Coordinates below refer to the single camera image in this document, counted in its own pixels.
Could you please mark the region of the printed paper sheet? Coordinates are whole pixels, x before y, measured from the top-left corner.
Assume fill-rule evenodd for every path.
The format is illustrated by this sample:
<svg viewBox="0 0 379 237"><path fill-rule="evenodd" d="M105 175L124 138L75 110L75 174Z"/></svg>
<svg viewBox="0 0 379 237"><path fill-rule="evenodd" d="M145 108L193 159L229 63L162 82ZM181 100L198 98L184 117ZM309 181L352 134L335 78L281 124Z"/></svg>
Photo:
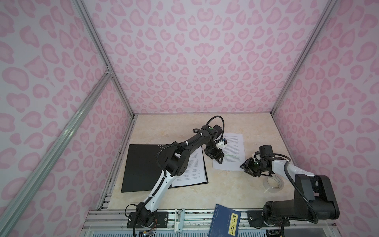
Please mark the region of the printed paper sheet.
<svg viewBox="0 0 379 237"><path fill-rule="evenodd" d="M203 149L200 147L191 154L187 169L181 176L175 179L171 187L179 188L202 184L208 184L208 178Z"/></svg>
<svg viewBox="0 0 379 237"><path fill-rule="evenodd" d="M243 171L240 166L245 163L245 151L243 135L238 133L225 133L224 138L227 140L226 147L222 148L224 152L223 162L221 164L213 161L213 168L224 171Z"/></svg>

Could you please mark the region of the white black file folder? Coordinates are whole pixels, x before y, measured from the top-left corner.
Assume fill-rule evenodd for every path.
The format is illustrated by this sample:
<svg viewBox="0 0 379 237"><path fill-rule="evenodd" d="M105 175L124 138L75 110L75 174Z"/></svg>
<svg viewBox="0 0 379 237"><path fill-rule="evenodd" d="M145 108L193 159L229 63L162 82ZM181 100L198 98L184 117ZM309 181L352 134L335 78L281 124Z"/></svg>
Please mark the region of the white black file folder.
<svg viewBox="0 0 379 237"><path fill-rule="evenodd" d="M155 156L163 145L129 146L122 180L122 193L150 191L161 175Z"/></svg>

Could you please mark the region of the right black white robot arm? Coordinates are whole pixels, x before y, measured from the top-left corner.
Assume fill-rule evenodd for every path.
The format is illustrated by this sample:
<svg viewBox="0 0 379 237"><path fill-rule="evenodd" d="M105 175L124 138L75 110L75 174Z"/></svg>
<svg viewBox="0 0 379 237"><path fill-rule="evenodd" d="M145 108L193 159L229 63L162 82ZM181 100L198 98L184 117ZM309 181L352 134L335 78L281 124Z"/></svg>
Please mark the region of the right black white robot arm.
<svg viewBox="0 0 379 237"><path fill-rule="evenodd" d="M250 211L251 227L260 229L279 225L284 228L291 220L317 224L320 220L337 220L340 217L330 178L293 165L290 157L275 153L270 145L260 146L240 168L257 178L279 175L294 187L293 199L267 201L261 212Z"/></svg>

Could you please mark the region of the clear tape roll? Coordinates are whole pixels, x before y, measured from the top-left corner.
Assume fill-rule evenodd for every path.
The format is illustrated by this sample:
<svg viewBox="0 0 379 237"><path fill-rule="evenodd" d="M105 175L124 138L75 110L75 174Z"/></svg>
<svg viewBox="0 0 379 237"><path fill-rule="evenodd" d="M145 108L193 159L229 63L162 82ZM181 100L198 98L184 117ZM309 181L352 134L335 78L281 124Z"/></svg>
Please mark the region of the clear tape roll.
<svg viewBox="0 0 379 237"><path fill-rule="evenodd" d="M282 178L277 175L266 176L263 179L263 186L266 192L278 193L284 188L284 182Z"/></svg>

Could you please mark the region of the blue book yellow label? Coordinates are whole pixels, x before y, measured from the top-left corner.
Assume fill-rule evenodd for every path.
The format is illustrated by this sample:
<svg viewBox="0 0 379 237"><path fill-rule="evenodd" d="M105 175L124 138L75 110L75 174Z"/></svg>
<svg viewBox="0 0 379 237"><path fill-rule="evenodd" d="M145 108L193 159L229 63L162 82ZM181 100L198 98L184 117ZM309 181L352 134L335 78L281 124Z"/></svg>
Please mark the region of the blue book yellow label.
<svg viewBox="0 0 379 237"><path fill-rule="evenodd" d="M241 212L216 204L209 237L237 237Z"/></svg>

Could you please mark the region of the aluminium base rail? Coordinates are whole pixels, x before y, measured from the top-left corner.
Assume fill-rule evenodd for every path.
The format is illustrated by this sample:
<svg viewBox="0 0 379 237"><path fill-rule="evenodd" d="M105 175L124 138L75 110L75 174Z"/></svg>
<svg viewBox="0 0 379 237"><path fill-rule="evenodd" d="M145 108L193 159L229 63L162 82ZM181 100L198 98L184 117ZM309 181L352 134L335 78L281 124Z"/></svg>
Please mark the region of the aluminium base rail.
<svg viewBox="0 0 379 237"><path fill-rule="evenodd" d="M240 209L241 221L238 228L240 237L339 237L341 236L334 221L320 221L318 224L290 221L285 227L255 229L250 226L251 217L247 209ZM172 209L168 210L166 228L153 230L153 237L207 237L214 211L212 209ZM128 228L130 220L122 210L90 211L82 230L81 237L131 237Z"/></svg>

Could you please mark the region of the right aluminium corner post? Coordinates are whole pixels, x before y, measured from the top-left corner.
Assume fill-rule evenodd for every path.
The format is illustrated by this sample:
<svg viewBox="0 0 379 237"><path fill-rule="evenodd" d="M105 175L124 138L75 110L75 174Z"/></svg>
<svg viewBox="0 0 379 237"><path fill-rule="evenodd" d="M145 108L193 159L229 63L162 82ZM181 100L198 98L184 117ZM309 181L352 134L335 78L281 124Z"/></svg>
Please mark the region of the right aluminium corner post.
<svg viewBox="0 0 379 237"><path fill-rule="evenodd" d="M300 53L300 56L299 56L298 60L296 61L293 70L289 74L289 77L286 80L286 82L285 82L285 84L284 84L284 86L283 86L283 88L282 88L282 90L281 90L281 92L277 98L277 101L275 102L275 104L273 106L273 109L270 112L272 117L279 110L279 106L281 105L282 101L284 100L286 93L289 91L291 84L296 79L301 67L306 62L307 57L311 53L311 50L312 50L313 46L315 45L315 43L317 42L317 40L318 40L319 36L321 35L323 29L326 27L326 25L328 24L328 21L330 20L330 18L334 14L335 10L338 8L339 2L340 1L338 1L338 0L329 0L327 2L323 12L321 13L321 15L320 15L320 17L319 17L319 19L318 19L318 21L317 21L317 23L313 29L313 31L310 34L309 39L306 41L306 44L305 44L302 52Z"/></svg>

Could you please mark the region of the aluminium corner post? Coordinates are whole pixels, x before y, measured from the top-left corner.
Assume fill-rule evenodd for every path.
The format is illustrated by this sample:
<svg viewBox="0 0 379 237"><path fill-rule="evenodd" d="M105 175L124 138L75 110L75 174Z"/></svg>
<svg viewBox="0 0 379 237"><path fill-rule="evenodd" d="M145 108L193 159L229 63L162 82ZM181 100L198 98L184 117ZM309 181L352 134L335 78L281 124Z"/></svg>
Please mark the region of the aluminium corner post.
<svg viewBox="0 0 379 237"><path fill-rule="evenodd" d="M339 2L340 1L338 1L338 0L329 0L327 2L323 12L321 13L321 15L320 15L320 17L319 17L319 19L318 19L318 21L317 21L317 23L313 29L313 31L310 34L309 39L306 41L306 44L305 44L302 52L300 53L300 56L299 56L298 60L296 61L293 70L289 74L289 77L286 80L286 82L285 82L285 84L284 84L284 86L283 86L283 88L282 88L282 90L281 90L281 92L277 98L277 101L275 102L275 104L273 106L273 109L270 112L272 117L279 110L279 106L281 105L282 101L284 100L286 93L289 91L291 84L296 79L301 67L306 62L307 57L311 53L311 50L312 50L313 46L315 45L315 43L317 42L317 40L318 40L319 36L321 35L323 29L326 27L326 25L328 24L328 21L330 20L330 18L334 14L335 10L338 8Z"/></svg>
<svg viewBox="0 0 379 237"><path fill-rule="evenodd" d="M85 2L82 0L73 0L72 1L74 6L77 9L78 14L80 15L80 18L83 20L83 24L85 28L87 29L89 36L91 37L91 40L100 56L100 58L103 61L103 64L105 65L107 72L110 74L111 80L115 85L116 91L118 92L119 96L121 97L121 101L124 104L129 116L131 118L135 117L135 114L133 113L131 106L127 100L126 94L122 89L121 83L114 71L114 68L110 62L110 59L105 51L105 47L101 42L101 39L99 37L99 34L95 28L95 25L91 19L91 16L87 10L87 7L85 5Z"/></svg>

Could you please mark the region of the left aluminium corner post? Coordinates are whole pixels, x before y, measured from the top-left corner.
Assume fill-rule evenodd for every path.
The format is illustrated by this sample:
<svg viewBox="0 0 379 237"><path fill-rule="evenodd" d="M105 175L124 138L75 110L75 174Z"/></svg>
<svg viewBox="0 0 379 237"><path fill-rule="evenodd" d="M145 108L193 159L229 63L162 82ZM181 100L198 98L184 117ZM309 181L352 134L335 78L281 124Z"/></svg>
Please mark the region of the left aluminium corner post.
<svg viewBox="0 0 379 237"><path fill-rule="evenodd" d="M85 2L82 0L73 0L72 1L74 6L77 9L78 14L80 15L80 18L83 20L83 24L85 28L87 29L89 36L91 37L91 40L100 56L100 58L103 61L103 64L105 65L107 72L110 74L111 80L115 85L116 91L118 92L119 96L121 97L121 101L124 104L129 116L131 118L135 117L135 114L133 113L131 106L127 100L126 94L122 89L121 83L114 71L114 68L110 62L110 59L105 51L105 47L101 42L101 39L99 37L99 34L95 28L95 25L91 19L91 16L87 10L87 7L85 5Z"/></svg>

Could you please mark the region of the aluminium diagonal frame bar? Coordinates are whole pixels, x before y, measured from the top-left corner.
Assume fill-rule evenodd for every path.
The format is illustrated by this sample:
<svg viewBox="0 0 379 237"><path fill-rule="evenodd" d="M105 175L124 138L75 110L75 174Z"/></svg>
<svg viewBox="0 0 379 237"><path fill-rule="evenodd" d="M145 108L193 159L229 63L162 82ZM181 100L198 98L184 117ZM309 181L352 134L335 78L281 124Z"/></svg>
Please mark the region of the aluminium diagonal frame bar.
<svg viewBox="0 0 379 237"><path fill-rule="evenodd" d="M111 80L112 72L106 72L94 89L82 102L77 112L73 115L66 127L61 132L48 152L42 158L41 162L31 173L15 198L10 202L9 206L1 217L1 236L7 237L23 215L29 203L50 174L58 159L61 157L66 147L78 131L79 127L85 120L89 111L101 95L104 88Z"/></svg>

